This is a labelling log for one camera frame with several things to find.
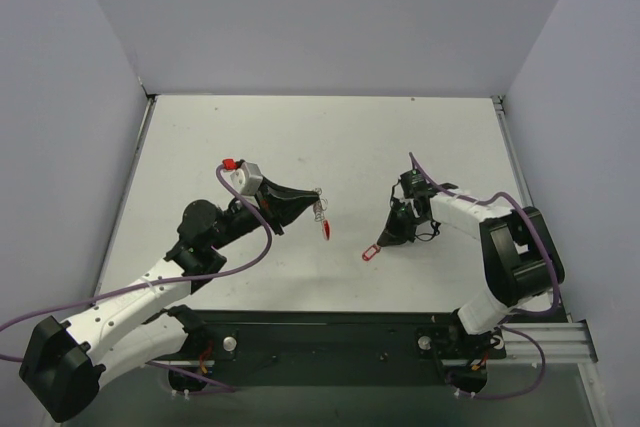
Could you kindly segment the red tagged key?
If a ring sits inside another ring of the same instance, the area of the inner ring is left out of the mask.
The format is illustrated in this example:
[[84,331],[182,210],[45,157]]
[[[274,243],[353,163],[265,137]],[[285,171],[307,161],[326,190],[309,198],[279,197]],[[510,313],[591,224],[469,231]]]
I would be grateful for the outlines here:
[[378,244],[372,244],[361,254],[361,259],[364,262],[370,262],[381,250]]

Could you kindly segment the red round key tag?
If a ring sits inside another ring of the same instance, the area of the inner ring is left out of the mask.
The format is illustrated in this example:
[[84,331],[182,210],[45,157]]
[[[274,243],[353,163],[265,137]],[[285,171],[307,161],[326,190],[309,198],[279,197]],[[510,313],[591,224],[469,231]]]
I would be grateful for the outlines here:
[[326,241],[329,241],[331,238],[331,227],[330,227],[330,223],[327,219],[324,219],[321,222],[321,227],[322,227],[322,233],[323,233],[323,237]]

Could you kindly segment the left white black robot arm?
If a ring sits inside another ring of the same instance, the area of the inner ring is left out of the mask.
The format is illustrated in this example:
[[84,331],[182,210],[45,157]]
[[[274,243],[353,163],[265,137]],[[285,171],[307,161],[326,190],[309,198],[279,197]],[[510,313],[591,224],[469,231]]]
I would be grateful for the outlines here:
[[262,176],[229,190],[225,209],[204,199],[188,204],[177,242],[132,284],[64,320],[43,314],[19,376],[55,422],[75,417],[109,382],[149,361],[199,355],[204,325],[182,300],[227,275],[223,247],[258,228],[268,238],[283,234],[321,195]]

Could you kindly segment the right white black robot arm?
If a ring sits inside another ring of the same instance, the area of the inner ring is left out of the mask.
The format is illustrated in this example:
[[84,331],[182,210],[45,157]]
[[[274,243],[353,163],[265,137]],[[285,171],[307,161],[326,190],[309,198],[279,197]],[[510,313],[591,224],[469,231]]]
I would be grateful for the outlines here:
[[542,317],[560,307],[564,267],[539,210],[520,206],[505,192],[475,199],[454,184],[431,182],[416,168],[395,186],[401,195],[390,196],[386,224],[363,260],[386,247],[430,241],[446,225],[481,246],[480,290],[454,312],[465,334],[488,333],[513,314]]

